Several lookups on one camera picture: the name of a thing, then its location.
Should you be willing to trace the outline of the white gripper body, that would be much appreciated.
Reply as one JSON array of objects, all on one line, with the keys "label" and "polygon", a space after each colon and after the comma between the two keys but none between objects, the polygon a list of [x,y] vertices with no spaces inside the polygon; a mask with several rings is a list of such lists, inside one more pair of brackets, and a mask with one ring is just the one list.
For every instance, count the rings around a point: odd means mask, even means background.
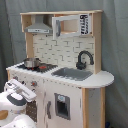
[{"label": "white gripper body", "polygon": [[21,94],[28,102],[32,102],[36,99],[36,94],[16,79],[10,79],[5,83],[4,90],[7,91],[8,89]]}]

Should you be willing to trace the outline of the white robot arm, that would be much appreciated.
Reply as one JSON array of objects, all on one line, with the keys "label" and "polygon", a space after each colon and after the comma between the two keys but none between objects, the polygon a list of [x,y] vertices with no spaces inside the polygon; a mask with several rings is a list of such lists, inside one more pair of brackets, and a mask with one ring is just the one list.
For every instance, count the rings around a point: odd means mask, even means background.
[{"label": "white robot arm", "polygon": [[5,83],[0,93],[0,128],[37,128],[36,123],[26,114],[28,102],[36,99],[36,94],[16,79]]}]

